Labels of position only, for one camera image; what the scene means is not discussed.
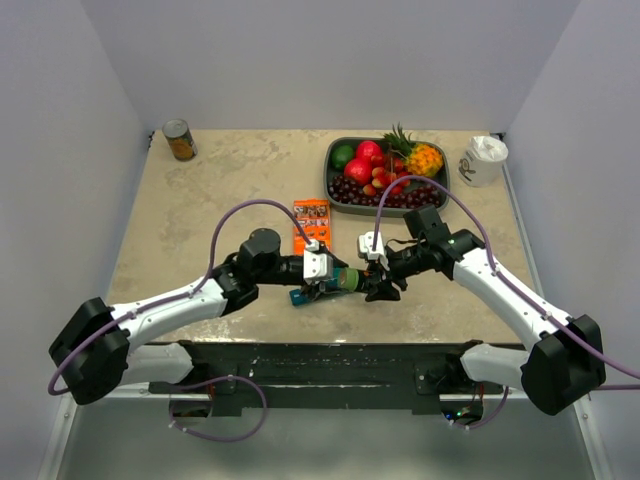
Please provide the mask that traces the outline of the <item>teal weekly pill organizer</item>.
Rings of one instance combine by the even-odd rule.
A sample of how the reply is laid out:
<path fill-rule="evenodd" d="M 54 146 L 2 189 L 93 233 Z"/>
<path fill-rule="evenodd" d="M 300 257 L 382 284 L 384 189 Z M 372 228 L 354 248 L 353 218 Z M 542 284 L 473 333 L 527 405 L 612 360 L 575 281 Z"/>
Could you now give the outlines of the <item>teal weekly pill organizer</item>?
<path fill-rule="evenodd" d="M 339 288 L 336 282 L 330 281 L 304 285 L 301 288 L 290 290 L 289 297 L 294 307 L 301 307 L 319 301 L 334 299 L 347 293 L 346 289 Z"/>

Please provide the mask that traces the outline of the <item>green black pill bottle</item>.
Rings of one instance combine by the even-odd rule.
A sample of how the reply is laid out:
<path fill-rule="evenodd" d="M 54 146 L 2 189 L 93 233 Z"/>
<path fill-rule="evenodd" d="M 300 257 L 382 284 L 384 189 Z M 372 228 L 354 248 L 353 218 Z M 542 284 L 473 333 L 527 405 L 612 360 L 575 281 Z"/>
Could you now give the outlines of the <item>green black pill bottle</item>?
<path fill-rule="evenodd" d="M 371 273 L 351 267 L 341 267 L 334 270 L 334 279 L 341 290 L 367 293 L 370 288 Z"/>

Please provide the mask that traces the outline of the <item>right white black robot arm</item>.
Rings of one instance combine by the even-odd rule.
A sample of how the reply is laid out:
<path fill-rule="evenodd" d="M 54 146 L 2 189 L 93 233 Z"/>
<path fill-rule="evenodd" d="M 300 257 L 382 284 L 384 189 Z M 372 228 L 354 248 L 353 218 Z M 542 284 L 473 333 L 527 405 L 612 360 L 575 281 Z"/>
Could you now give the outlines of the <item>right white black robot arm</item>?
<path fill-rule="evenodd" d="M 397 301 L 408 278 L 435 271 L 466 288 L 517 336 L 514 350 L 469 342 L 445 369 L 448 386 L 469 392 L 479 382 L 523 391 L 543 413 L 555 415 L 606 380 L 599 325 L 551 305 L 498 264 L 487 243 L 463 229 L 451 232 L 431 206 L 404 216 L 412 244 L 385 246 L 374 231 L 359 236 L 358 254 L 368 263 L 361 288 L 367 301 Z"/>

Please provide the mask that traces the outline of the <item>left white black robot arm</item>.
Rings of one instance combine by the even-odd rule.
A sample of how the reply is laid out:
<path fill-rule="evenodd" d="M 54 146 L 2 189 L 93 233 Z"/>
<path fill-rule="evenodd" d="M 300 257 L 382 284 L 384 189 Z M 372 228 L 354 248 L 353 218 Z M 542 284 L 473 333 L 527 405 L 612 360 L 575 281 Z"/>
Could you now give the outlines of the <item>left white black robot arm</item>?
<path fill-rule="evenodd" d="M 49 355 L 66 392 L 94 403 L 123 384 L 140 347 L 191 323 L 223 317 L 255 301 L 261 285 L 316 287 L 345 262 L 317 240 L 300 255 L 283 255 L 271 229 L 257 229 L 218 266 L 196 281 L 150 299 L 108 306 L 83 302 L 52 342 Z"/>

